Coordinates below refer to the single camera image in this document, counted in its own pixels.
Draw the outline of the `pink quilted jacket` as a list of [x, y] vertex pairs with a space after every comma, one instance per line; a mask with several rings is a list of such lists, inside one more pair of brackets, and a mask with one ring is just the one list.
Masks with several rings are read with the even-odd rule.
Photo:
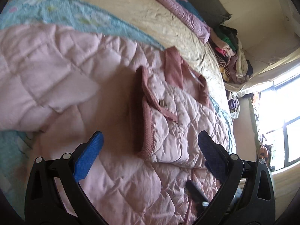
[[109, 224], [191, 224], [186, 181], [209, 200], [220, 186], [198, 134], [230, 145], [206, 80], [176, 48], [55, 24], [1, 30], [1, 130], [38, 133], [31, 161], [101, 131], [103, 149], [80, 184]]

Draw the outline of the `bag of clothes on floor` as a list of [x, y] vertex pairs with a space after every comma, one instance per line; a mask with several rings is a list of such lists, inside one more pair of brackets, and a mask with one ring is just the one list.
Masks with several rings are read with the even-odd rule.
[[239, 104], [239, 98], [235, 92], [229, 92], [228, 94], [228, 107], [231, 118], [233, 120], [237, 119], [239, 117], [241, 107]]

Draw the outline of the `pile of assorted clothes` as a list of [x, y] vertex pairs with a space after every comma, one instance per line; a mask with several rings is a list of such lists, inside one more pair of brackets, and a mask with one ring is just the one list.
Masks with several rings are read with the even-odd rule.
[[246, 59], [237, 30], [220, 25], [211, 28], [209, 43], [217, 59], [223, 81], [243, 84], [253, 74], [253, 67]]

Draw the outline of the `light blue cartoon blanket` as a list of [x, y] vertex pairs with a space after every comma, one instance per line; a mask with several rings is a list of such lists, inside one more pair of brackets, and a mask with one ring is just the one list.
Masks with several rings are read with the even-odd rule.
[[[144, 43], [161, 51], [172, 47], [176, 48], [175, 46], [165, 48], [152, 36], [135, 26], [97, 6], [80, 0], [13, 0], [1, 13], [1, 30], [31, 24], [55, 24], [70, 27], [82, 33], [120, 37]], [[223, 110], [210, 93], [209, 97], [216, 113], [228, 126], [230, 145], [225, 149], [235, 152], [236, 143], [229, 112]], [[29, 157], [37, 137], [37, 132], [1, 130], [1, 190], [20, 215], [24, 214], [26, 186], [30, 169], [34, 163], [34, 160], [30, 160]]]

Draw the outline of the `cream window curtain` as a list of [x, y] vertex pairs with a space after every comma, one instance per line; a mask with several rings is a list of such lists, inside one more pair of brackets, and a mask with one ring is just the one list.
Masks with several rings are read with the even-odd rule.
[[262, 71], [255, 74], [243, 84], [224, 83], [226, 90], [235, 92], [239, 97], [244, 95], [262, 91], [271, 86], [274, 80], [281, 76], [286, 76], [288, 73], [299, 69], [299, 48], [279, 60], [278, 62], [266, 67]]

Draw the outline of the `beige bed sheet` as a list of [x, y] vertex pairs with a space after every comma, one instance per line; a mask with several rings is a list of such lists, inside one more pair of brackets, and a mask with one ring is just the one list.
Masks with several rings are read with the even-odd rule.
[[209, 43], [196, 35], [175, 15], [155, 0], [82, 0], [107, 10], [138, 27], [165, 48], [175, 46], [189, 65], [202, 74], [209, 93], [219, 106], [229, 111], [225, 86], [215, 54]]

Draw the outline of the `dark grey headboard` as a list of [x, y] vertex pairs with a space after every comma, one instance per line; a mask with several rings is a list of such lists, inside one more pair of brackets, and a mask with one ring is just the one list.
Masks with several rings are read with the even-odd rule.
[[232, 15], [220, 0], [188, 0], [210, 27], [217, 27], [228, 21]]

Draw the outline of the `teal floral pink comforter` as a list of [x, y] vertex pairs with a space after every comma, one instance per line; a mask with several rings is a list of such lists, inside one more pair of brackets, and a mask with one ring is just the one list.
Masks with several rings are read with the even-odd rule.
[[156, 0], [188, 27], [202, 43], [207, 43], [210, 29], [188, 0]]

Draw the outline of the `window with dark frame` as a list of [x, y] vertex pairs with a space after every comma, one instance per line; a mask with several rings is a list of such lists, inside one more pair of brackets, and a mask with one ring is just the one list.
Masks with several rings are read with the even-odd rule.
[[261, 93], [259, 123], [263, 143], [271, 147], [271, 170], [299, 161], [299, 76]]

